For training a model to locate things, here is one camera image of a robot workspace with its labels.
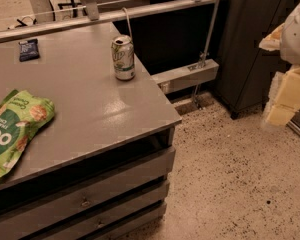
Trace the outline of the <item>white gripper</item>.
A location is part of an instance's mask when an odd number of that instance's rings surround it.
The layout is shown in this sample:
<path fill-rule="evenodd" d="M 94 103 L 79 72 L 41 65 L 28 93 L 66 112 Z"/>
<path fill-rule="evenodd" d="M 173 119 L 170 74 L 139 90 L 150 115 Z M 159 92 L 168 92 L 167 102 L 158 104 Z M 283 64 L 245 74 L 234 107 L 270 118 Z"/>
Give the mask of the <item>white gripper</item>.
<path fill-rule="evenodd" d="M 266 51 L 280 49 L 280 56 L 292 65 L 286 72 L 276 72 L 269 90 L 269 101 L 264 109 L 264 122 L 285 126 L 300 110 L 300 3 L 259 47 Z"/>

